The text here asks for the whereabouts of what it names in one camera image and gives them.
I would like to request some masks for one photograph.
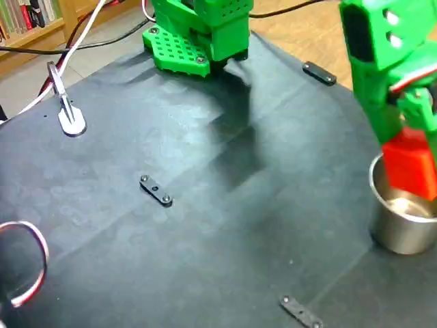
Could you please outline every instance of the green 3d-printed part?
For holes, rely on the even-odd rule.
[[[143,41],[163,70],[206,76],[249,47],[253,0],[153,0],[156,24]]]
[[[437,22],[437,0],[343,0],[340,14],[354,93],[378,141],[383,145],[400,132],[403,114],[405,123],[425,131],[430,148],[437,150],[437,117],[425,89],[437,73],[398,94],[389,91],[411,72],[437,62],[437,43],[427,39]]]

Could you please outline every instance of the black table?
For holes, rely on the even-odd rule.
[[[212,79],[139,53],[68,91],[79,138],[55,99],[0,126],[0,220],[35,223],[51,249],[9,328],[300,327],[286,294],[329,327],[436,326],[436,251],[395,256],[369,236],[378,145],[349,90],[252,35],[250,58]],[[38,257],[22,234],[0,240],[11,290]]]

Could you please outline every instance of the stainless steel cup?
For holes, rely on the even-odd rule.
[[[437,240],[437,200],[430,202],[390,187],[382,155],[370,165],[369,181],[380,203],[371,225],[375,241],[398,254],[430,248]]]

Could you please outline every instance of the wooden shelf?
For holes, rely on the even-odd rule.
[[[63,25],[64,25],[64,20],[62,18],[60,18],[60,19],[54,20],[53,22],[51,22],[49,25],[47,25],[44,28],[35,27],[31,31],[28,31],[27,33],[24,33],[24,34],[13,33],[11,35],[11,38],[6,43],[6,46],[11,46],[14,48],[22,47],[26,44],[29,44],[31,42],[36,41],[37,39],[41,38],[42,36],[45,36],[46,34],[52,32],[56,29],[63,27]],[[8,53],[2,51],[2,52],[0,52],[0,57],[7,55],[7,54]]]
[[[68,40],[79,17],[93,10],[98,0],[58,0],[58,2],[62,18],[54,20],[44,28],[36,27],[24,34],[13,33],[7,40],[6,46],[41,50],[55,49]],[[115,7],[103,10],[99,13],[93,27],[131,8],[141,10],[141,0],[126,0]],[[0,78],[35,57],[37,55],[0,51]]]

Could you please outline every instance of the black metal plate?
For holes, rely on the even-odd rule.
[[[173,198],[150,176],[144,175],[139,179],[140,185],[152,195],[158,202],[164,206],[171,206],[173,204]]]
[[[281,299],[281,306],[306,328],[324,328],[322,320],[290,296]]]
[[[311,75],[325,85],[334,85],[337,82],[337,77],[335,75],[310,61],[304,63],[302,69],[305,73]]]

